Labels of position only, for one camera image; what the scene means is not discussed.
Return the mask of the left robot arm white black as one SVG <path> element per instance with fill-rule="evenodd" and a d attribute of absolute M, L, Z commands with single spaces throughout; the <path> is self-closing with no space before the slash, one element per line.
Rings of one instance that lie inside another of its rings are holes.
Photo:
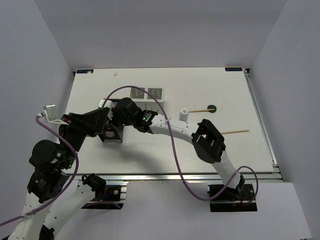
<path fill-rule="evenodd" d="M 27 185 L 22 214 L 1 223 L 2 226 L 18 221 L 8 240 L 53 240 L 61 227 L 92 199 L 102 199 L 106 193 L 106 181 L 92 173 L 82 176 L 82 185 L 56 214 L 50 213 L 53 202 L 70 186 L 74 175 L 64 171 L 79 166 L 78 152 L 86 137 L 102 133 L 112 118 L 108 107 L 84 114 L 69 113 L 56 118 L 54 106 L 44 107 L 35 120 L 50 131 L 59 142 L 41 140 L 32 149 L 29 163 L 34 172 Z"/>

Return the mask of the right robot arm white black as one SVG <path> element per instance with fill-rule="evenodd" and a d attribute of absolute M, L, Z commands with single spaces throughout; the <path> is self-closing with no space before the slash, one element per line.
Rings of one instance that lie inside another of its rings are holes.
<path fill-rule="evenodd" d="M 141 133 L 172 136 L 192 144 L 197 157 L 211 164 L 220 176 L 228 199 L 235 201 L 243 195 L 245 179 L 230 161 L 224 137 L 208 119 L 200 123 L 166 119 L 156 111 L 141 110 L 128 97 L 116 105 L 107 100 L 100 106 L 110 109 L 109 119 L 116 126 L 132 126 Z"/>

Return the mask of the gold makeup pencil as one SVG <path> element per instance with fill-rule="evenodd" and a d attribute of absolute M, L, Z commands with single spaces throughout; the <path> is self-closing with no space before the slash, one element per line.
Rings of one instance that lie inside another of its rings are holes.
<path fill-rule="evenodd" d="M 238 134 L 238 133 L 247 133 L 249 132 L 249 129 L 244 129 L 244 130 L 233 130 L 233 131 L 224 131 L 221 132 L 222 135 L 228 135 L 228 134 Z"/>
<path fill-rule="evenodd" d="M 215 108 L 209 108 L 209 109 L 198 109 L 198 110 L 188 110 L 189 113 L 203 113 L 203 112 L 210 112 L 214 113 L 216 111 Z"/>

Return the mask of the black mesh organizer box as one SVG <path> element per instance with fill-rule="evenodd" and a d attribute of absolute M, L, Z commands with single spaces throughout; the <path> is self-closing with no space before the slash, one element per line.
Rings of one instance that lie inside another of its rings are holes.
<path fill-rule="evenodd" d="M 113 108 L 115 108 L 118 105 L 118 102 L 120 101 L 120 99 L 118 99 L 118 98 L 113 98 L 113 99 L 109 99 L 109 100 L 113 102 L 113 105 L 114 105 Z M 104 142 L 106 140 L 118 140 L 122 143 L 124 131 L 117 132 L 112 129 L 107 129 L 107 123 L 109 120 L 112 119 L 112 116 L 113 116 L 113 113 L 111 112 L 111 110 L 112 109 L 109 108 L 108 119 L 106 120 L 106 124 L 104 126 L 104 129 L 101 132 L 101 135 L 98 135 L 98 136 L 102 142 Z"/>

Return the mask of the white slotted organizer box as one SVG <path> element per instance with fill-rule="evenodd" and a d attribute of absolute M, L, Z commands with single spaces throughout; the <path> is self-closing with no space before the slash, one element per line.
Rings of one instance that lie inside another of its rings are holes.
<path fill-rule="evenodd" d="M 154 111 L 163 114 L 164 109 L 164 90 L 156 87 L 132 87 L 130 98 L 142 111 Z"/>

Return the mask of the blue label sticker left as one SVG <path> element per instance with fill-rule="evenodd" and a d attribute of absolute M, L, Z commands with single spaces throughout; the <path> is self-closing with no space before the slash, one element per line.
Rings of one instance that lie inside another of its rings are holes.
<path fill-rule="evenodd" d="M 78 69 L 76 74 L 92 74 L 93 72 L 93 69 Z"/>

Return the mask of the blue label sticker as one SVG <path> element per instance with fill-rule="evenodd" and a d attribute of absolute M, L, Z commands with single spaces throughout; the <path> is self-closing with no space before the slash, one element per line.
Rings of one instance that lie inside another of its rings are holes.
<path fill-rule="evenodd" d="M 76 74 L 92 74 L 93 72 L 93 69 L 78 69 Z"/>
<path fill-rule="evenodd" d="M 243 69 L 241 67 L 225 67 L 226 72 L 242 72 Z"/>

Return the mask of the white spray bottle teal base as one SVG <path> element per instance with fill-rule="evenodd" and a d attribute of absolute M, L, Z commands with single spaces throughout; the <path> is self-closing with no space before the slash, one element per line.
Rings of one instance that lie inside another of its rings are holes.
<path fill-rule="evenodd" d="M 179 112 L 179 120 L 183 121 L 183 122 L 187 122 L 188 121 L 188 117 L 189 117 L 189 111 L 187 108 L 183 108 L 180 112 Z"/>

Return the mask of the blue label sticker right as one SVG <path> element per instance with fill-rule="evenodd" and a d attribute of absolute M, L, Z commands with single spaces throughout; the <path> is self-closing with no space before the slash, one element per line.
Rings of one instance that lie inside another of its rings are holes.
<path fill-rule="evenodd" d="M 243 69 L 241 67 L 225 67 L 226 72 L 242 72 Z"/>

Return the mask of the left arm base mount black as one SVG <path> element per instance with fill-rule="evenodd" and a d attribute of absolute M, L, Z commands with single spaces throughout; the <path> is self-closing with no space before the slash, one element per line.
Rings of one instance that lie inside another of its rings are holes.
<path fill-rule="evenodd" d="M 128 182 L 107 181 L 105 190 L 86 203 L 85 210 L 121 210 L 127 194 Z"/>

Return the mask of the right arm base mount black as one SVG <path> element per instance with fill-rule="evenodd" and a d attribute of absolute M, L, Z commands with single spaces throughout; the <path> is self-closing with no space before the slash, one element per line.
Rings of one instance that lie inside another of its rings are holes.
<path fill-rule="evenodd" d="M 240 213 L 240 212 L 257 212 L 258 207 L 253 197 L 255 190 L 252 184 L 245 184 L 240 196 L 231 197 L 227 190 L 209 201 L 211 213 Z"/>

